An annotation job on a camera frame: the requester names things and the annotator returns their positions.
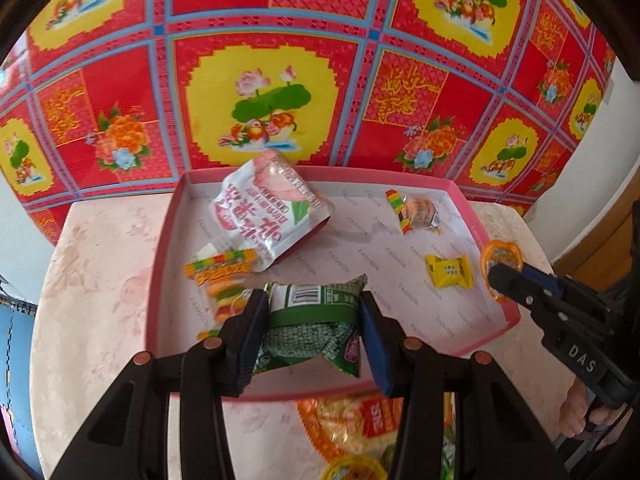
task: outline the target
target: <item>copper screw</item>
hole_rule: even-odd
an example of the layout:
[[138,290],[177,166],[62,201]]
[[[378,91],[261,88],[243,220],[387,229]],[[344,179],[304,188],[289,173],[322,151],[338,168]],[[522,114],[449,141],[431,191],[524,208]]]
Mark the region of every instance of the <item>copper screw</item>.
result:
[[151,354],[149,352],[138,352],[133,356],[133,364],[137,366],[143,366],[149,364],[151,361]]
[[422,348],[422,341],[417,337],[408,337],[402,343],[407,350],[419,350]]
[[219,337],[207,337],[204,340],[204,348],[207,350],[215,350],[216,348],[220,348],[222,346],[222,339]]
[[482,351],[476,352],[474,354],[474,359],[481,365],[490,365],[492,362],[494,362],[494,358],[491,357],[491,354]]

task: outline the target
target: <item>green package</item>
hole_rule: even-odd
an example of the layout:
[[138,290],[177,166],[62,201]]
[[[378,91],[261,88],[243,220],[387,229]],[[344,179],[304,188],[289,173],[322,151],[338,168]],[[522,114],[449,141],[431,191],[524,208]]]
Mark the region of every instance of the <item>green package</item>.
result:
[[254,373],[275,370],[322,354],[343,372],[360,375],[360,293],[362,274],[347,283],[269,283],[270,314]]

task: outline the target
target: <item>barcode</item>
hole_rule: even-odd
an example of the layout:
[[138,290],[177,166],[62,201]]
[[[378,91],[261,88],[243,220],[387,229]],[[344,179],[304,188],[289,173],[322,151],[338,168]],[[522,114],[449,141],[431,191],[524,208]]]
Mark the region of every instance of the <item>barcode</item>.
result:
[[320,304],[321,287],[316,285],[291,285],[289,306]]

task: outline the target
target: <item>white wall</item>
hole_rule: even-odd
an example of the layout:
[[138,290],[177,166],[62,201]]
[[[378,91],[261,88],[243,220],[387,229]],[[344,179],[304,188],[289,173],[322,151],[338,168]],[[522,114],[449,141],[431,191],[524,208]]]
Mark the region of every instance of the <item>white wall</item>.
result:
[[38,230],[0,173],[0,275],[2,288],[13,296],[38,303],[53,245]]
[[640,164],[640,83],[617,60],[611,78],[609,103],[600,104],[558,182],[525,216],[551,262],[597,225]]

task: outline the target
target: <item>table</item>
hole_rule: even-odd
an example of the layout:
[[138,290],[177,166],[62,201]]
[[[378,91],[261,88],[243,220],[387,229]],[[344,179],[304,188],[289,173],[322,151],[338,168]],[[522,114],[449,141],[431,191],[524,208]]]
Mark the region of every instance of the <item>table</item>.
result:
[[[167,194],[109,198],[77,202],[69,211],[45,280],[31,349],[31,414],[47,478],[107,387],[144,349],[150,272],[169,199]],[[551,272],[513,209],[472,206],[490,238],[517,241],[526,262]],[[520,323],[484,349],[555,437],[573,375],[542,348],[542,331],[528,311],[521,307],[520,312]],[[172,400],[170,407],[172,479],[180,478],[177,403]],[[225,420],[234,464],[243,465],[239,480],[319,477],[324,461],[308,443],[295,404],[228,404]],[[289,438],[274,439],[275,431]],[[262,450],[260,460],[255,449]],[[276,462],[290,470],[275,471],[270,465]]]

